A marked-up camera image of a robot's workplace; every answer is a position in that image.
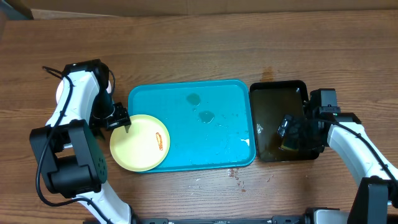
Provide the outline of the white plate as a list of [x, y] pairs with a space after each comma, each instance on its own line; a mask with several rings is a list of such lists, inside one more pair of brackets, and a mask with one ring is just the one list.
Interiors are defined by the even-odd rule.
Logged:
[[[111, 94], [113, 90], [113, 86], [111, 84], [111, 82], [108, 82], [108, 87], [106, 89], [106, 91]], [[61, 81], [58, 84], [57, 90], [56, 90], [56, 94], [55, 94], [55, 99], [56, 99], [56, 103], [58, 103], [60, 101], [60, 97], [62, 95], [62, 91], [63, 91], [63, 82]]]

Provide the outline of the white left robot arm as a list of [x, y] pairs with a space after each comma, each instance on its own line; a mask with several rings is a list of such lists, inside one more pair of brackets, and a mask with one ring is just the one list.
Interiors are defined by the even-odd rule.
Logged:
[[97, 141], [104, 137], [102, 129], [131, 125], [127, 109], [113, 101], [113, 72], [99, 59], [71, 63], [62, 71], [43, 69], [61, 82], [53, 115], [29, 136], [39, 199], [50, 207], [78, 202], [99, 223], [139, 223], [131, 206], [110, 186]]

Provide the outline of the yellow plate with sauce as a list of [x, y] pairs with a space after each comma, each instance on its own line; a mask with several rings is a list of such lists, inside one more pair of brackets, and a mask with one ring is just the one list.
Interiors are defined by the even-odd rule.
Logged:
[[113, 159], [124, 169], [144, 172], [157, 167], [170, 149], [170, 134], [157, 118], [145, 114], [130, 117], [129, 128], [116, 128], [109, 147]]

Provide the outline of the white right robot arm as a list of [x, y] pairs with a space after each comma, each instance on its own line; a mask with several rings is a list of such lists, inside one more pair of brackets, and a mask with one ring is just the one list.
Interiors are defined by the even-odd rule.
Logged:
[[358, 185], [349, 212], [309, 208], [302, 223], [397, 223], [388, 207], [397, 206], [397, 168], [372, 143], [360, 119], [343, 113], [334, 89], [313, 90], [303, 104], [304, 118], [285, 115], [277, 133], [281, 149], [322, 152], [330, 147]]

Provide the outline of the yellow green sponge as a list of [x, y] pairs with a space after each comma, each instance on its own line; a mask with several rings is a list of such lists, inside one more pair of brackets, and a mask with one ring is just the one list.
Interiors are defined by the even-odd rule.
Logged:
[[296, 140], [285, 139], [282, 141], [280, 148], [285, 151], [298, 151], [299, 146], [300, 145]]

